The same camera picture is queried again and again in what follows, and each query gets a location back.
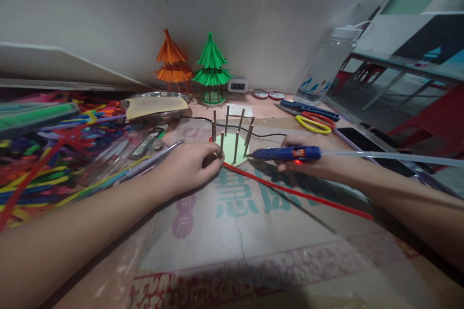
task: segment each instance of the transparent tube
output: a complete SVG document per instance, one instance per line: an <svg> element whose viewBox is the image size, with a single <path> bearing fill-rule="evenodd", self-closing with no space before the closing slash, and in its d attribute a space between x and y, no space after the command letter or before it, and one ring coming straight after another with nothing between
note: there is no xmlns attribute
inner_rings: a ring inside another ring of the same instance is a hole
<svg viewBox="0 0 464 309"><path fill-rule="evenodd" d="M431 163L431 164L439 164L439 165L464 168L464 160L421 156L417 154L407 155L407 154L388 153L388 152L325 151L325 150L322 150L321 154L323 156L325 155L347 155L347 156L354 156L354 157L387 158L387 159L407 160L410 162L422 162L422 163Z"/></svg>

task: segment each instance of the paper pagoda model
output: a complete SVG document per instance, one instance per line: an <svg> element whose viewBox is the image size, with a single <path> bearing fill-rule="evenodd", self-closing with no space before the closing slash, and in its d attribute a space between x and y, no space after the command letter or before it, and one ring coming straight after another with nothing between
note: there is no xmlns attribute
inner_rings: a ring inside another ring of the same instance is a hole
<svg viewBox="0 0 464 309"><path fill-rule="evenodd" d="M222 56L218 47L213 41L213 33L208 33L208 42L203 49L202 56L197 64L203 65L203 68L196 71L196 77L193 81L199 82L206 86L203 90L202 101L208 105L218 105L225 101L224 85L231 79L227 69L222 69L227 60Z"/></svg>
<svg viewBox="0 0 464 309"><path fill-rule="evenodd" d="M185 63L188 57L177 47L167 29L164 30L164 34L166 39L156 57L156 61L161 60L164 65L155 73L158 79L166 82L170 92L175 92L177 87L177 92L186 92L189 96L193 96L190 82L193 77L192 69Z"/></svg>

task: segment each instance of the water bottle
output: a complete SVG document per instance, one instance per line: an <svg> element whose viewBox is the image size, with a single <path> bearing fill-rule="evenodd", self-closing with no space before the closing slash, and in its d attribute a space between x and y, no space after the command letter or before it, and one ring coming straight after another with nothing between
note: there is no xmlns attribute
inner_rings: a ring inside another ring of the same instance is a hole
<svg viewBox="0 0 464 309"><path fill-rule="evenodd" d="M317 106L337 76L343 62L356 48L356 40L363 31L354 27L334 28L330 38L309 68L293 97L295 101Z"/></svg>

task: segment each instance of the orange paper pagoda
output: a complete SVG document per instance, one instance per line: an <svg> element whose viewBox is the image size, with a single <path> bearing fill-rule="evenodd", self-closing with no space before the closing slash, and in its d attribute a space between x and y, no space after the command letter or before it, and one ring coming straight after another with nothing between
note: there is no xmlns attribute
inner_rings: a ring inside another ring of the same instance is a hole
<svg viewBox="0 0 464 309"><path fill-rule="evenodd" d="M156 61L162 60L164 65L155 73L158 75L158 79L166 82L170 92L175 92L177 86L177 92L186 92L188 95L192 95L190 83L193 77L192 69L185 63L188 57L177 47L167 29L164 30L164 34L166 39L156 57Z"/></svg>

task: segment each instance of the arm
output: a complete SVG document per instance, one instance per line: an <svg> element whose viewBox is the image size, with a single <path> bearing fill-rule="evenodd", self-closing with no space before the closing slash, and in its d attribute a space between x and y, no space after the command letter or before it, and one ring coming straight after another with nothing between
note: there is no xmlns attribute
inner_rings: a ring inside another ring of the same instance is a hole
<svg viewBox="0 0 464 309"><path fill-rule="evenodd" d="M214 152L215 143L181 145L144 176L1 234L2 306L39 306L154 207L211 179L223 162L218 158L203 168Z"/></svg>
<svg viewBox="0 0 464 309"><path fill-rule="evenodd" d="M287 136L282 143L282 146L311 145L336 149L320 136ZM304 172L361 191L464 271L464 201L361 158L327 156L299 166L282 163L278 170Z"/></svg>

